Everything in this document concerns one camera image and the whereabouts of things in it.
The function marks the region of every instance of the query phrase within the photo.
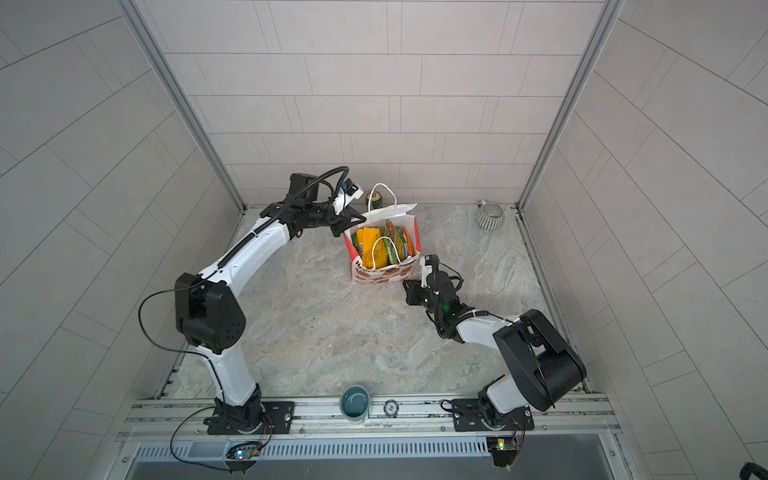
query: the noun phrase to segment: yellow snack bag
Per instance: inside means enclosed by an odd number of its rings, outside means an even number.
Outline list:
[[[379,269],[387,265],[385,240],[376,243],[379,237],[381,237],[381,230],[378,228],[362,229],[362,265],[369,270]]]

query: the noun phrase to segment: tile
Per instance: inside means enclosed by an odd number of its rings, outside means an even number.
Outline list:
[[[585,248],[605,225],[605,220],[567,164],[552,187],[552,195],[571,226],[579,247]]]
[[[414,188],[417,204],[477,204],[485,199],[485,188]]]
[[[3,331],[14,339],[0,354],[0,391],[11,391],[107,258],[62,223],[0,286],[6,305]]]
[[[422,59],[417,55],[305,55],[305,58],[315,95],[419,94]]]
[[[469,165],[403,164],[400,187],[464,187],[468,173]]]
[[[603,151],[603,144],[574,112],[558,139],[558,149],[583,182]]]
[[[758,407],[768,385],[765,345],[699,264],[654,297],[739,437],[762,441],[760,427],[768,416]]]
[[[197,206],[206,214],[212,224],[216,224],[224,208],[230,204],[233,204],[233,201],[229,193],[221,181],[214,178]]]
[[[99,53],[99,50],[96,49],[93,42],[88,37],[87,32],[81,33],[80,35],[74,37],[72,40],[74,40],[74,43],[83,52],[83,55],[85,55],[85,57],[91,63],[91,66],[96,70],[96,72],[98,72],[98,75],[99,77],[101,77],[101,80],[103,80],[104,83],[107,84],[107,86],[113,93],[123,88],[123,84],[120,83],[120,81],[118,80],[118,77],[115,76],[110,66],[104,60],[104,57],[102,57],[101,53]]]
[[[0,31],[0,58],[2,58],[6,64],[17,62],[24,58],[24,54],[19,50],[16,45],[13,45],[8,36]]]
[[[302,55],[198,54],[214,95],[310,95]]]
[[[182,342],[187,344],[184,336],[176,331],[174,314],[171,312],[157,337],[157,343],[170,348],[183,348]],[[173,369],[177,355],[153,346],[138,375],[136,375],[136,379],[131,384],[131,391],[139,392],[147,397],[157,395],[157,391],[164,386],[168,374]]]
[[[147,289],[141,298],[153,292]],[[125,394],[152,348],[139,327],[137,308],[138,305],[85,386],[75,408],[109,416],[118,413]],[[173,303],[159,296],[144,304],[141,319],[150,337],[157,338],[173,308]]]
[[[184,225],[195,204],[214,179],[208,161],[195,151],[176,171],[155,198],[155,203],[176,225]]]
[[[389,131],[400,132],[400,97],[389,97]]]
[[[639,29],[726,78],[760,40],[768,5],[754,0],[653,2]]]
[[[675,60],[643,112],[736,197],[768,178],[768,105],[692,61]]]
[[[61,324],[61,328],[77,333],[79,336],[83,336],[107,348],[112,345],[114,338],[118,336],[118,333],[113,329],[109,329],[74,310],[67,315],[67,318]]]
[[[338,134],[262,134],[273,164],[341,164]]]
[[[296,97],[305,132],[389,131],[387,97]]]
[[[91,435],[104,435],[109,430],[109,425],[112,424],[113,420],[112,417],[100,413],[72,409],[61,425],[61,429],[70,432],[90,433]]]
[[[253,7],[256,9],[256,15],[259,18],[259,26],[261,27],[262,35],[264,35],[267,51],[269,53],[280,53],[282,48],[280,47],[280,38],[277,36],[277,30],[275,29],[275,22],[272,20],[270,3],[266,0],[256,0],[253,2]]]
[[[483,97],[403,97],[400,129],[476,133],[484,107]]]
[[[171,154],[171,152],[168,150],[168,147],[165,146],[163,141],[160,139],[160,137],[157,136],[155,132],[152,132],[147,136],[147,141],[149,141],[150,145],[152,145],[154,151],[160,155],[160,158],[163,159],[163,162],[165,162],[165,166],[168,167],[168,170],[171,172],[178,170],[179,164],[176,162],[173,154]]]
[[[98,0],[10,0],[0,6],[0,29],[31,55],[118,16],[114,4]]]
[[[660,286],[672,280],[678,273],[696,262],[696,257],[688,250],[688,247],[682,247],[652,272],[643,277],[645,286],[653,293]]]
[[[271,2],[283,53],[386,53],[383,2]]]
[[[559,97],[502,97],[498,99],[491,132],[545,134],[560,108]]]
[[[764,342],[768,340],[768,263],[723,287],[723,293]]]
[[[640,276],[683,246],[616,160],[608,161],[588,193]]]
[[[511,164],[520,134],[447,134],[444,164]]]
[[[519,16],[521,5],[509,10]],[[402,53],[495,54],[507,12],[501,2],[403,3]]]
[[[544,182],[547,186],[552,188],[554,183],[558,180],[560,173],[565,167],[565,157],[560,153],[560,149],[555,147],[552,149],[552,154],[547,159],[547,163],[544,167]]]
[[[580,59],[579,55],[532,55],[520,95],[565,95]]]
[[[286,105],[286,112],[288,113],[288,121],[290,122],[291,131],[295,134],[304,133],[304,126],[301,123],[299,107],[296,105],[296,97],[283,97],[283,103]]]
[[[0,406],[4,475],[29,478],[40,459],[40,445],[54,439],[106,352],[74,333],[56,331]]]
[[[212,95],[208,82],[203,76],[197,59],[191,53],[169,53],[164,55],[170,70],[187,95]]]
[[[386,4],[387,53],[402,53],[402,2]]]
[[[611,152],[609,152],[607,148],[603,148],[600,156],[598,156],[598,159],[594,162],[592,168],[589,169],[589,173],[587,173],[587,176],[581,182],[581,184],[584,185],[584,188],[589,190],[592,187],[592,184],[598,178],[600,172],[602,172],[603,168],[605,168],[605,164],[607,164],[611,158],[613,158]]]
[[[538,183],[538,186],[531,195],[531,205],[536,209],[538,216],[541,218],[541,222],[544,224],[544,229],[547,232],[554,227],[558,218],[562,217],[558,202],[552,196],[549,187],[542,182]]]
[[[587,246],[584,247],[582,250],[582,253],[584,254],[584,258],[587,260],[591,259],[592,256],[602,247],[605,242],[608,241],[609,238],[613,236],[613,232],[611,231],[611,228],[606,223],[600,231],[594,236],[592,240],[589,240],[589,243],[587,243]]]
[[[690,469],[682,450],[646,453],[645,461],[650,468],[650,473],[654,475],[688,475],[694,473]]]
[[[759,465],[768,464],[768,442],[748,443],[745,445],[752,459]]]
[[[162,121],[147,89],[135,81],[65,128],[48,146],[95,187]]]
[[[664,54],[661,55],[661,60],[656,64],[654,70],[650,73],[650,76],[637,94],[637,97],[632,101],[635,107],[640,108],[641,110],[645,108],[645,104],[648,103],[650,97],[654,94],[656,89],[659,88],[659,84],[664,77],[667,76],[667,72],[679,56],[680,54],[671,48],[667,48],[664,51]]]
[[[120,330],[172,241],[157,220],[142,215],[74,309]]]
[[[11,170],[17,163],[16,159],[13,158],[10,153],[0,147],[0,175]]]
[[[422,95],[517,95],[530,60],[527,55],[424,55],[423,58]]]
[[[584,320],[591,319],[602,311],[608,302],[568,225],[552,240],[552,247]]]
[[[435,134],[435,146],[432,149],[432,163],[441,164],[445,153],[445,134]]]
[[[516,204],[522,194],[522,188],[489,188],[485,199],[496,204]]]
[[[3,68],[0,92],[0,111],[15,112],[0,145],[21,159],[112,94],[72,40]]]
[[[144,53],[122,18],[89,30],[88,38],[123,85],[150,69]]]
[[[654,129],[642,112],[594,72],[581,92],[576,112],[622,167]]]
[[[476,187],[523,188],[531,175],[531,165],[482,164]]]
[[[571,334],[571,345],[576,349],[582,362],[595,361],[599,357],[598,349],[594,345],[594,340],[589,333],[584,317],[581,315],[574,294],[571,292],[571,287],[565,279],[560,262],[554,262],[548,268],[548,274],[551,278],[551,284],[554,286],[555,296],[564,321]]]
[[[697,478],[732,477],[750,461],[750,454],[698,373],[656,385],[654,393]],[[717,432],[720,441],[702,442],[711,432]]]
[[[168,93],[160,83],[160,79],[157,78],[154,70],[141,75],[139,79],[144,85],[144,88],[149,92],[152,100],[154,100],[157,108],[160,108],[160,112],[162,112],[164,117],[167,117],[176,111],[176,105],[170,100]]]
[[[765,68],[761,70],[744,90],[760,100],[768,102],[768,70]]]
[[[104,439],[101,435],[59,430],[31,479],[79,480]]]
[[[194,151],[197,144],[195,144],[192,135],[187,129],[187,125],[181,120],[181,116],[178,112],[174,113],[170,117],[166,118],[161,123],[155,133],[163,141],[165,147],[170,151],[170,154],[176,159],[176,163],[183,164],[185,160]]]
[[[643,369],[645,378],[648,379],[650,386],[676,379],[679,376],[683,376],[691,372],[696,372],[696,366],[694,366],[694,363],[690,361],[690,357],[687,353],[685,353],[685,350],[680,353],[675,353],[674,355],[653,363]]]
[[[428,164],[434,134],[352,134],[357,164]]]
[[[624,22],[616,22],[594,70],[634,100],[667,48]]]
[[[173,220],[170,219],[168,214],[166,214],[162,208],[160,208],[159,205],[157,205],[154,201],[149,205],[147,208],[147,212],[154,217],[155,220],[157,220],[160,225],[163,226],[163,228],[170,233],[172,237],[175,237],[177,233],[179,233],[179,226],[175,224]]]
[[[270,162],[269,158],[266,161],[262,160],[250,134],[211,134],[209,137],[225,165]]]
[[[597,3],[526,3],[512,53],[581,55],[601,8]]]
[[[600,357],[627,415],[637,444],[643,453],[677,450],[675,439],[659,402],[645,380],[632,349],[617,322],[594,334]]]
[[[266,53],[252,2],[146,0],[146,3],[170,53]]]
[[[530,211],[526,211],[524,218],[528,222],[528,226],[534,238],[534,243],[538,250],[538,255],[540,256],[545,268],[548,269],[549,266],[552,265],[558,258],[554,254],[552,243],[549,241],[549,237],[547,236],[547,230],[544,228],[544,224],[541,222],[541,218],[539,218],[538,213],[536,213],[536,209],[530,209]]]
[[[0,279],[11,274],[88,194],[88,185],[47,147],[0,177]]]
[[[768,260],[766,226],[661,130],[627,172],[718,285]]]
[[[589,333],[594,335],[599,329],[616,320],[614,311],[609,306],[603,308],[597,315],[587,321]]]
[[[108,233],[99,228],[96,223],[93,223],[78,209],[70,212],[65,218],[65,222],[105,253],[112,254],[118,248],[118,242],[114,238],[110,237]]]
[[[142,141],[78,209],[110,237],[122,241],[171,175],[150,143]]]
[[[480,130],[478,133],[490,133],[493,117],[496,115],[496,105],[498,105],[498,97],[485,97],[485,107],[482,111],[482,119],[480,120]]]
[[[649,366],[683,349],[615,237],[592,256],[589,266],[640,367]]]
[[[242,188],[288,188],[290,175],[301,171],[296,165],[232,165],[231,168]]]

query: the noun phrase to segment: wire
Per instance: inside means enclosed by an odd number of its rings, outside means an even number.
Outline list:
[[[189,415],[187,418],[185,418],[184,420],[181,421],[179,426],[176,427],[176,429],[174,430],[174,434],[170,436],[170,454],[173,455],[174,458],[176,460],[178,460],[179,462],[181,462],[181,463],[188,463],[190,465],[199,465],[201,467],[210,468],[211,470],[220,470],[222,472],[229,472],[231,474],[232,473],[232,469],[230,469],[230,468],[214,467],[212,465],[205,465],[204,463],[191,462],[189,460],[182,460],[178,455],[176,455],[176,452],[174,452],[174,438],[176,437],[176,434],[178,433],[178,431],[181,428],[181,426],[183,424],[187,423],[187,420],[191,419],[192,417],[194,417],[198,413],[202,412],[203,410],[214,409],[214,408],[216,408],[216,407],[205,407],[205,408],[202,408],[200,410],[197,410],[196,412],[193,412],[192,415]]]

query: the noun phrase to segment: green can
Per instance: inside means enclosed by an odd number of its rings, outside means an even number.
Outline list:
[[[366,195],[366,205],[371,203],[371,210],[383,207],[382,195],[379,192],[372,192]]]

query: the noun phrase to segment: marble floor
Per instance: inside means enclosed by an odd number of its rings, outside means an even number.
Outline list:
[[[247,211],[237,239],[259,211]],[[437,253],[464,276],[464,303],[497,314],[548,314],[513,210],[494,231],[478,227],[476,206],[412,212],[422,252]],[[327,229],[305,230],[272,255],[238,300],[248,319],[246,364],[264,396],[339,395],[353,383],[372,394],[477,392],[508,372],[498,352],[441,339],[424,309],[406,305],[401,283],[353,282],[344,242]],[[172,398],[213,394],[200,358],[187,355]]]

